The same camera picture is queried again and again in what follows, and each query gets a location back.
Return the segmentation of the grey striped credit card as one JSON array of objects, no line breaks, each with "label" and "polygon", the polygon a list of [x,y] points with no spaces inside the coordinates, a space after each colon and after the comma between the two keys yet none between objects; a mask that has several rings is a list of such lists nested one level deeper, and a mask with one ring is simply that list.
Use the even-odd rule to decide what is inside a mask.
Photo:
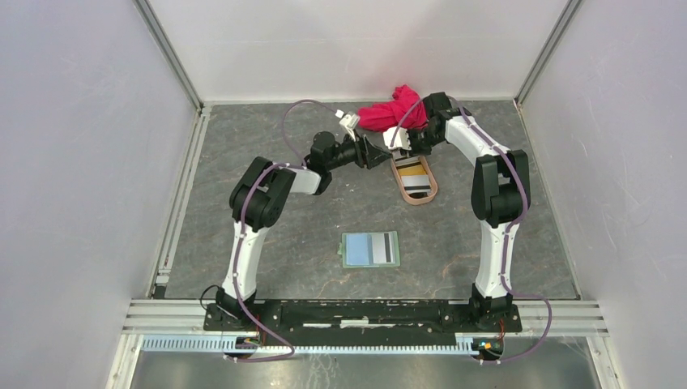
[{"label": "grey striped credit card", "polygon": [[372,264],[376,266],[397,266],[397,233],[373,233],[370,238]]}]

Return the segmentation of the green card holder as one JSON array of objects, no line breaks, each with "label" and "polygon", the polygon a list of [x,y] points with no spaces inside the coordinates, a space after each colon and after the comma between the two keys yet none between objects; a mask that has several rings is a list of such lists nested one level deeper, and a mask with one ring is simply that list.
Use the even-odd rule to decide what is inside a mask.
[{"label": "green card holder", "polygon": [[370,248],[370,238],[373,233],[343,233],[339,246],[339,254],[344,268],[382,268],[399,267],[401,256],[399,251],[399,237],[397,233],[397,255],[399,264],[397,266],[376,266],[372,264],[372,252]]}]

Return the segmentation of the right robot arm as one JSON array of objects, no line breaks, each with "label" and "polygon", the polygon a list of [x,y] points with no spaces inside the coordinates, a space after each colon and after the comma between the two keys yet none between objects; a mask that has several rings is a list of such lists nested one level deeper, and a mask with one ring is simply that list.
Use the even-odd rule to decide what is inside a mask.
[{"label": "right robot arm", "polygon": [[528,155],[496,141],[444,92],[410,106],[393,129],[389,148],[402,156],[423,156],[439,143],[456,147],[473,167],[470,201],[482,238],[467,317],[475,329],[487,331],[513,314],[510,267],[514,239],[530,207]]}]

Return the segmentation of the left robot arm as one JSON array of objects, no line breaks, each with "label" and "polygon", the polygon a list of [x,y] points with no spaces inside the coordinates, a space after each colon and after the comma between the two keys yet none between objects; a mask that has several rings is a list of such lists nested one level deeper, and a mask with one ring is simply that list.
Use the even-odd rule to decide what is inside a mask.
[{"label": "left robot arm", "polygon": [[251,303],[257,292],[262,245],[289,195],[320,195],[331,184],[334,169],[349,164],[372,169],[390,158],[388,150],[365,136],[345,135],[338,141],[327,131],[314,136],[303,165],[254,158],[230,195],[233,248],[228,273],[216,288],[215,303],[209,306],[212,316],[239,331],[253,323]]}]

